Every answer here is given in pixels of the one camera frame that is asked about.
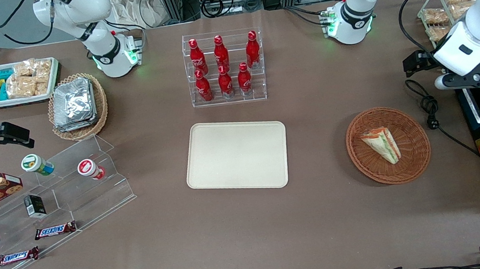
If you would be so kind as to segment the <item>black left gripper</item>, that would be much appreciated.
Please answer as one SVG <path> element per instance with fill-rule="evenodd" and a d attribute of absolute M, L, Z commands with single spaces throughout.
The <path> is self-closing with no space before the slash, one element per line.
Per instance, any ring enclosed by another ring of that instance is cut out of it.
<path fill-rule="evenodd" d="M 411 78 L 415 73 L 419 71 L 436 70 L 441 67 L 437 60 L 433 57 L 433 54 L 425 50 L 417 50 L 411 54 L 410 61 L 403 61 L 403 72 L 407 78 Z"/>

